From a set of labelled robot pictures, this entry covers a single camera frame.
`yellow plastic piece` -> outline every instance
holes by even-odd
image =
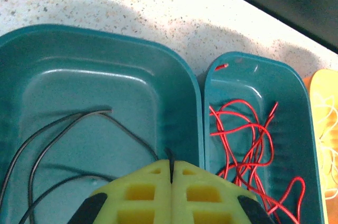
[[[253,193],[187,162],[157,161],[99,188],[108,195],[94,224],[251,224],[237,196]]]
[[[322,151],[318,144],[318,139],[336,121],[336,114],[332,113],[325,121],[320,122],[321,119],[325,118],[326,115],[330,112],[330,108],[319,107],[319,105],[322,104],[322,99],[333,97],[334,107],[338,109],[338,72],[328,69],[322,69],[315,72],[312,77],[304,79],[304,83],[309,92],[309,97],[311,101],[318,164],[320,166],[320,169],[321,165],[323,164],[324,173],[327,173],[327,175],[325,175],[326,177],[323,177],[322,174],[320,176],[324,208],[324,221],[326,224],[336,224],[338,223],[338,197],[325,201],[325,191],[323,188],[325,180],[327,180],[328,188],[332,188],[333,186],[336,186],[336,184],[334,183],[330,175],[331,162],[329,158],[325,158],[324,156],[322,156]],[[338,151],[337,130],[338,126],[335,126],[332,131],[325,136],[325,146],[332,147],[336,151]]]

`granite countertop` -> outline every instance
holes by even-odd
[[[338,70],[338,56],[243,0],[0,0],[0,35],[54,23],[152,40],[199,74],[242,51],[285,62],[301,77]]]

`wire bundle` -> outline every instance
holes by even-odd
[[[142,147],[148,150],[150,155],[153,156],[154,160],[158,160],[158,156],[156,155],[155,151],[150,147],[150,145],[145,142],[143,139],[139,138],[137,135],[129,131],[125,126],[123,126],[120,122],[112,118],[111,116],[108,115],[108,113],[112,112],[112,110],[98,110],[98,111],[92,111],[92,112],[81,112],[81,113],[76,113],[72,115],[68,115],[65,117],[62,117],[54,122],[51,122],[50,124],[42,127],[39,129],[37,132],[35,132],[32,136],[30,136],[25,142],[19,147],[19,149],[16,151],[14,154],[14,157],[11,160],[11,163],[7,169],[7,172],[4,177],[4,181],[2,183],[1,189],[0,189],[0,212],[2,209],[2,203],[5,197],[5,192],[7,185],[10,181],[11,174],[13,172],[13,169],[15,167],[15,164],[22,154],[22,152],[25,150],[25,148],[31,143],[36,137],[41,135],[42,133],[46,132],[48,129],[51,127],[64,122],[66,120],[72,120],[68,126],[66,126],[53,140],[51,140],[48,145],[41,151],[37,159],[35,160],[30,177],[29,177],[29,182],[28,182],[28,209],[24,216],[21,218],[19,224],[24,224],[29,217],[30,224],[35,224],[35,216],[34,216],[34,209],[35,207],[52,191],[57,189],[58,187],[74,181],[74,180],[79,180],[83,178],[95,178],[95,179],[101,179],[107,182],[110,182],[115,179],[115,177],[112,176],[107,176],[107,175],[102,175],[98,173],[88,173],[88,172],[81,172],[81,174],[71,176],[67,179],[62,180],[61,182],[58,182],[57,184],[53,185],[49,189],[47,189],[44,193],[42,193],[35,201],[33,201],[33,182],[34,182],[34,176],[36,173],[37,168],[39,167],[39,164],[41,163],[44,155],[48,152],[48,150],[58,141],[60,140],[71,128],[73,128],[78,122],[82,121],[83,119],[93,116],[93,115],[98,115],[100,117],[103,117],[107,119],[108,121],[112,122],[114,125],[116,125],[119,129],[121,129],[123,132],[125,132],[130,138],[132,138],[134,141],[136,141],[138,144],[140,144]]]
[[[243,104],[247,106],[254,117],[254,121],[251,121],[247,116],[235,112],[230,111],[227,108],[229,108],[231,105],[235,104]],[[285,193],[283,196],[277,201],[273,199],[272,197],[268,196],[265,192],[264,186],[261,182],[261,179],[257,173],[258,167],[266,167],[270,165],[273,162],[274,159],[274,145],[273,140],[271,138],[271,135],[269,131],[267,130],[268,125],[272,121],[272,119],[275,116],[275,111],[278,106],[278,103],[276,102],[274,107],[272,108],[271,112],[268,115],[268,118],[266,119],[266,122],[264,125],[259,123],[258,115],[254,108],[245,100],[242,99],[236,99],[232,100],[226,104],[224,104],[218,111],[215,111],[211,106],[210,108],[210,116],[214,116],[216,118],[216,128],[217,132],[210,133],[210,136],[219,136],[224,150],[226,154],[226,165],[225,167],[218,173],[220,177],[223,177],[224,179],[229,179],[228,174],[229,170],[235,169],[236,176],[233,180],[233,183],[235,183],[238,186],[245,186],[248,190],[253,191],[257,193],[263,202],[264,208],[267,211],[268,214],[273,214],[275,216],[275,219],[278,223],[280,222],[280,218],[276,212],[277,209],[282,210],[285,214],[287,214],[292,221],[295,224],[299,224],[300,218],[301,218],[301,204],[305,193],[305,182],[304,180],[297,176],[291,180],[289,183]],[[239,126],[237,128],[225,130],[223,122],[221,120],[221,116],[228,115],[232,117],[239,117],[246,124]],[[228,135],[233,134],[236,132],[239,132],[245,128],[251,128],[252,132],[252,139],[251,139],[251,147],[248,149],[246,154],[244,155],[242,160],[237,160],[234,156],[234,153],[232,149],[230,148],[229,142],[228,142]],[[268,138],[268,147],[270,148],[270,158],[267,162],[263,163],[262,158],[266,149],[266,146],[264,144],[264,136]],[[248,173],[248,178],[245,180],[243,177]],[[296,182],[299,182],[302,186],[302,190],[297,202],[297,216],[295,217],[285,206],[283,206],[283,202],[286,200],[288,195],[290,194],[290,191],[293,187],[293,185]]]
[[[320,164],[320,173],[321,180],[324,181],[324,184],[321,184],[321,186],[323,187],[325,192],[325,199],[330,200],[334,199],[338,195],[338,181],[337,181],[338,168],[336,165],[336,156],[338,156],[338,152],[332,147],[330,147],[329,144],[327,144],[326,140],[327,136],[338,124],[338,111],[334,107],[334,96],[329,96],[328,98],[324,99],[319,93],[315,93],[315,95],[320,99],[321,103],[315,105],[314,108],[330,109],[330,111],[323,118],[321,118],[316,122],[317,124],[327,122],[328,118],[332,114],[335,114],[335,122],[327,130],[323,131],[319,138],[316,138],[317,144],[319,145],[319,149],[322,155],[322,163]],[[325,173],[324,171],[324,164],[328,164],[328,173]],[[334,187],[331,188],[328,187],[328,179],[327,179],[328,176],[331,177],[331,180],[334,183]]]

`teal plastic container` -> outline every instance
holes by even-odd
[[[111,107],[112,116],[147,140],[160,158],[168,146],[179,160],[204,167],[202,107],[192,70],[157,43],[57,25],[25,27],[0,38],[0,181],[15,151],[33,132],[67,114]],[[37,138],[20,157],[7,189],[1,224],[18,223],[27,209],[31,165],[63,129]],[[60,165],[122,176],[153,161],[118,127],[89,117],[46,154],[34,198],[74,175]],[[36,207],[37,223],[67,223],[96,180],[77,180]]]
[[[224,69],[215,71],[219,65]],[[289,182],[301,176],[306,183],[302,204],[301,222],[324,223],[316,147],[314,142],[311,108],[306,88],[298,74],[289,66],[240,52],[230,52],[218,57],[208,72],[200,77],[204,97],[204,150],[205,168],[217,173],[225,165],[225,154],[219,137],[210,137],[216,132],[215,119],[209,117],[209,105],[219,109],[233,99],[244,99],[253,105],[261,123],[265,122],[275,101],[279,102],[275,118],[269,125],[275,146],[275,158],[268,167],[258,169],[266,193],[279,199]],[[244,114],[251,114],[244,105],[232,108]],[[225,116],[227,128],[242,125],[238,119]],[[229,144],[236,158],[243,158],[251,145],[250,129],[231,134]],[[263,162],[268,161],[266,152]],[[295,204],[300,186],[294,185],[284,203],[295,214]],[[280,214],[283,224],[293,223]]]

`speckled countertop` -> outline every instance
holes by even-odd
[[[196,74],[228,51],[285,62],[302,77],[338,70],[335,53],[243,0],[0,0],[0,22],[0,35],[56,23],[156,41]]]

